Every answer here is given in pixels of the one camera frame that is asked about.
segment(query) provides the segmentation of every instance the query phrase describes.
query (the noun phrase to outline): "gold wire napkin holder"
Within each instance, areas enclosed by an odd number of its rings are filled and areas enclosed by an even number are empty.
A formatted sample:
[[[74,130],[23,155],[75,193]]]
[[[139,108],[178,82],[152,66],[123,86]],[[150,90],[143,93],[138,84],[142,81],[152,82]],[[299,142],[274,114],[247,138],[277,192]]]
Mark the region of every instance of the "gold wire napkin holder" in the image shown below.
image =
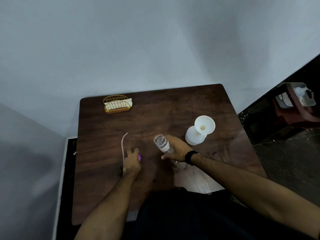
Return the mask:
[[[111,95],[103,99],[104,111],[107,114],[113,114],[118,112],[124,112],[131,109],[130,104],[125,101],[128,97],[124,95]]]

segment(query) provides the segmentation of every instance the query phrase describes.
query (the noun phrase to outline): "forearm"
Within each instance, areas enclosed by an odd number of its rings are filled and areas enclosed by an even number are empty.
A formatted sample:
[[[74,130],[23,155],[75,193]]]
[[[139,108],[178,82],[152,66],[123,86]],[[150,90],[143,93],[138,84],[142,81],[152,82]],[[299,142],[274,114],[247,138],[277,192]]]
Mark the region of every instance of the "forearm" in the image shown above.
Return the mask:
[[[291,190],[254,173],[193,154],[192,163],[260,214],[317,237],[320,209]]]
[[[123,176],[79,229],[79,239],[120,239],[126,222],[135,176]]]

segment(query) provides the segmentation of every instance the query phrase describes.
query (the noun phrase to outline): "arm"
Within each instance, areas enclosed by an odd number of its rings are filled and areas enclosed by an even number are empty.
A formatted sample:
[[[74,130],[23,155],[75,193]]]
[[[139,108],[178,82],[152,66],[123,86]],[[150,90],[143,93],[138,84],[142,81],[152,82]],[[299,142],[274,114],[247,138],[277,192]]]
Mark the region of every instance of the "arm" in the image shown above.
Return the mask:
[[[183,162],[186,153],[192,149],[176,137],[166,137],[175,153],[163,155],[161,158]],[[200,154],[193,154],[191,162],[246,206],[314,238],[319,237],[320,208],[298,194],[264,177]]]
[[[123,164],[123,176],[110,193],[91,212],[80,227],[75,240],[110,239],[122,236],[126,222],[132,185],[137,178],[141,164],[138,160],[139,149],[130,150]]]

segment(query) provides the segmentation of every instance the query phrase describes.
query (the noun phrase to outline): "hand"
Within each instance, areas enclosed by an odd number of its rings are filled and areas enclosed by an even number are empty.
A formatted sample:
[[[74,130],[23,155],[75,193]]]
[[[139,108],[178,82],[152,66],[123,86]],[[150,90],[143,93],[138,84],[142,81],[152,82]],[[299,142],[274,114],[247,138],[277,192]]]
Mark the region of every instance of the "hand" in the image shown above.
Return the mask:
[[[123,163],[123,176],[130,175],[136,179],[141,170],[141,164],[138,159],[139,149],[135,148],[133,153],[131,150],[127,150],[127,154],[128,156]]]
[[[185,143],[184,141],[180,140],[175,136],[166,135],[166,138],[168,139],[168,141],[170,141],[174,149],[174,153],[165,154],[161,157],[161,159],[169,158],[169,159],[176,160],[178,162],[184,162],[184,157],[188,152],[192,151],[192,148],[188,146],[187,143]]]

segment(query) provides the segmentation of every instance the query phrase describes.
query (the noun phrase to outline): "dark brown tabletop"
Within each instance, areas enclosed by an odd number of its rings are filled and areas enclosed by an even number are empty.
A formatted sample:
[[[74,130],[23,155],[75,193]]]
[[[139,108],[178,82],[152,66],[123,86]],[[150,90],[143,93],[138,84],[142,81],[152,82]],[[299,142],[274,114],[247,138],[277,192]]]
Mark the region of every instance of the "dark brown tabletop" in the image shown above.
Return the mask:
[[[199,153],[247,171],[266,176],[259,159],[221,84],[124,94],[132,98],[129,111],[107,114],[105,96],[80,101],[75,166],[72,223],[81,224],[120,179],[121,139],[124,151],[138,147],[142,170],[134,183],[129,211],[139,210],[151,191],[183,186],[189,191],[209,193],[217,183],[195,166],[172,167],[161,160],[153,142],[158,134],[184,140],[198,116],[210,116],[216,129],[205,141],[191,146]]]

